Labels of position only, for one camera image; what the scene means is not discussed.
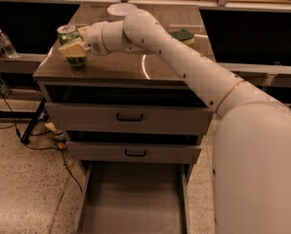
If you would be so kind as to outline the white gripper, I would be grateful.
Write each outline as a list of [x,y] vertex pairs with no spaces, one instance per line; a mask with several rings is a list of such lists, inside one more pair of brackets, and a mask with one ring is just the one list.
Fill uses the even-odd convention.
[[106,25],[105,21],[97,22],[92,25],[82,26],[78,28],[80,37],[59,47],[59,52],[67,58],[81,58],[86,56],[84,43],[86,48],[92,54],[102,56],[107,55],[108,50],[104,45],[103,30]]

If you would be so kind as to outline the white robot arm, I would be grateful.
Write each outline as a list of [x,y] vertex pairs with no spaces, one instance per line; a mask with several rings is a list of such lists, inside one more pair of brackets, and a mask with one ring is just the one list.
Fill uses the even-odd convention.
[[172,37],[147,11],[81,28],[80,49],[161,57],[220,119],[216,234],[291,234],[291,109]]

